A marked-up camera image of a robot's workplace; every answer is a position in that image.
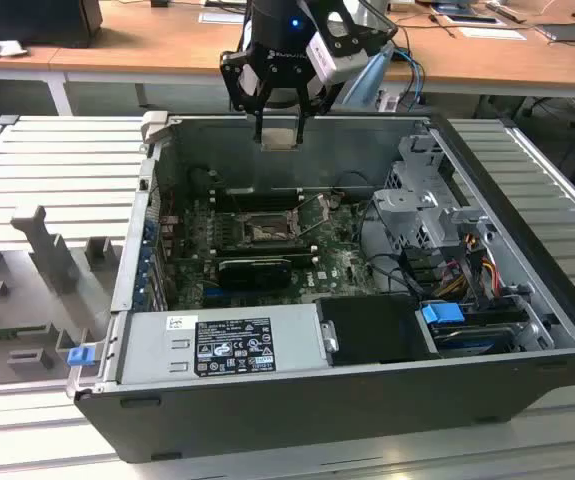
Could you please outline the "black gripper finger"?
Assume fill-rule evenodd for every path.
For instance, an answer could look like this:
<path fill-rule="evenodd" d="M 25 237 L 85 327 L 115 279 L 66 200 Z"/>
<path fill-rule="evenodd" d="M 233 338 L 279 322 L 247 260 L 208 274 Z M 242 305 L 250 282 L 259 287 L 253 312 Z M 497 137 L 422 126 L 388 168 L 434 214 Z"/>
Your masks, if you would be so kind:
<path fill-rule="evenodd" d="M 298 98 L 298 123 L 296 132 L 296 143 L 302 144 L 304 139 L 304 129 L 308 118 L 326 115 L 340 93 L 340 84 L 324 86 L 322 90 L 311 99 L 309 97 L 307 85 L 302 83 L 296 87 Z"/>
<path fill-rule="evenodd" d="M 267 103 L 267 85 L 260 84 L 253 95 L 247 95 L 243 92 L 240 105 L 243 110 L 255 118 L 255 131 L 253 140 L 260 143 L 262 139 L 264 109 Z"/>

